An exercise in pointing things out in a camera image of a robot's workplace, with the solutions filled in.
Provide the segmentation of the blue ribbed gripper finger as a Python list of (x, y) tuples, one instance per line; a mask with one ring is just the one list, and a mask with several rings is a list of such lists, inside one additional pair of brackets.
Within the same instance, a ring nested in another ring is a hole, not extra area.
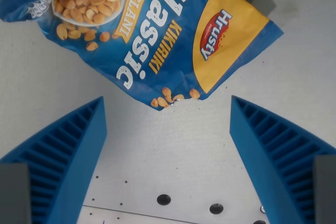
[(103, 97), (75, 109), (1, 158), (28, 168), (33, 223), (76, 223), (107, 138)]
[(335, 223), (335, 147), (232, 96), (229, 132), (270, 223)]

